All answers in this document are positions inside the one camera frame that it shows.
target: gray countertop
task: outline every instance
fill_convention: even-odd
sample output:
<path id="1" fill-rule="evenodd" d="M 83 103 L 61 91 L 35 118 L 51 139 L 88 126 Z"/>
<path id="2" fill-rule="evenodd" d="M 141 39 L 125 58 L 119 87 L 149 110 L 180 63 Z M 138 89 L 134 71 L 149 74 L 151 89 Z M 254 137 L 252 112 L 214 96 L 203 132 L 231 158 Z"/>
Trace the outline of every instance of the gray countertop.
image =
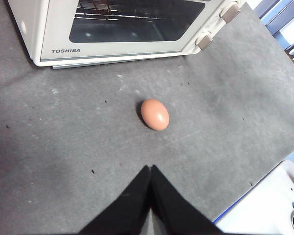
<path id="1" fill-rule="evenodd" d="M 0 0 L 0 235 L 77 232 L 152 164 L 214 219 L 294 149 L 294 65 L 247 5 L 197 55 L 52 70 L 23 44 Z"/>

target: toaster oven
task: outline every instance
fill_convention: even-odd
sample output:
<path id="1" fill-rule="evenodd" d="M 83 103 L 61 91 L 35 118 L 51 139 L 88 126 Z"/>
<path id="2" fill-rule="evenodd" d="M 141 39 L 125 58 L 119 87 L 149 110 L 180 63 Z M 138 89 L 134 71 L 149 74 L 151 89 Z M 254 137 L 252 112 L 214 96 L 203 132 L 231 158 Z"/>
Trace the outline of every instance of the toaster oven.
<path id="1" fill-rule="evenodd" d="M 30 58 L 54 69 L 195 54 L 245 0 L 8 0 Z"/>

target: egg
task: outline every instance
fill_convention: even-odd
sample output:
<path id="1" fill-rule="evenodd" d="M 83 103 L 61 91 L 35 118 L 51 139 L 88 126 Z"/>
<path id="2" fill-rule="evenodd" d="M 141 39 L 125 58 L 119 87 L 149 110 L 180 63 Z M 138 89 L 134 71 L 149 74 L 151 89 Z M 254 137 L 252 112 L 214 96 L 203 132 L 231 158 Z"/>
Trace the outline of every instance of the egg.
<path id="1" fill-rule="evenodd" d="M 141 106 L 141 114 L 151 129 L 161 131 L 169 124 L 167 108 L 156 99 L 145 100 Z"/>

